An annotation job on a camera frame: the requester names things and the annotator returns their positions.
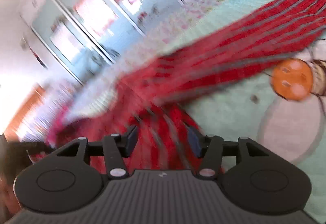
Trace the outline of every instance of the white wall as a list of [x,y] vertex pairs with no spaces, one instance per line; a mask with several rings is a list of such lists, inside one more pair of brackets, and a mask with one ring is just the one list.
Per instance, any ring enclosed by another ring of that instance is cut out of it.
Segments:
[[[0,1],[0,133],[36,83],[44,85],[59,78],[74,81],[20,18],[18,9],[21,1]],[[26,36],[48,70],[29,50],[21,48],[23,36]]]
[[[32,49],[47,65],[45,70],[31,51],[23,50],[26,36]],[[0,133],[36,83],[44,85],[61,78],[75,81],[59,64],[18,14],[0,18]]]

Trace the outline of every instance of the round pad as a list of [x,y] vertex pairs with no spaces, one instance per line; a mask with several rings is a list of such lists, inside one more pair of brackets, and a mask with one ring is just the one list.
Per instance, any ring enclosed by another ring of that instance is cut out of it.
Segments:
[[30,210],[64,213],[91,202],[103,186],[100,173],[75,157],[45,157],[14,184],[18,201]]
[[279,157],[250,157],[226,172],[227,197],[245,210],[281,215],[303,209],[311,193],[308,176]]

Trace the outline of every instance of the ribbed black surface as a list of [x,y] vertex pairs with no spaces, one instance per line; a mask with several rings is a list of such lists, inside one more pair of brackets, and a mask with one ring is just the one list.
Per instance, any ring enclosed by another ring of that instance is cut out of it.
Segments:
[[44,215],[23,210],[10,224],[313,224],[304,212],[262,216],[229,202],[212,181],[188,170],[137,170],[130,178],[111,181],[88,206],[66,214]]

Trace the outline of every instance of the metal rivet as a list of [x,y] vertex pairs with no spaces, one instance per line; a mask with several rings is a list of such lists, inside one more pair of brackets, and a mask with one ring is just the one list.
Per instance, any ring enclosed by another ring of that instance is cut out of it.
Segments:
[[124,176],[127,172],[122,168],[114,168],[110,171],[110,175],[114,177]]
[[205,168],[205,169],[201,169],[199,171],[199,174],[204,177],[211,177],[215,175],[215,171],[213,169]]

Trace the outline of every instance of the red towel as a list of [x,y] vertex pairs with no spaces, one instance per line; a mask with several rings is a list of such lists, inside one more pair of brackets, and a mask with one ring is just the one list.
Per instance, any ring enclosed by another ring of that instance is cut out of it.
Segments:
[[[177,103],[217,91],[293,56],[309,46],[325,27],[326,0],[270,2],[232,25],[122,77],[116,84],[118,99],[112,110],[71,124],[59,133],[57,144],[79,136],[98,141],[138,124],[139,141],[125,160],[129,170],[195,169],[200,161],[190,151],[184,125],[195,123]],[[103,160],[96,157],[92,165],[105,172]]]

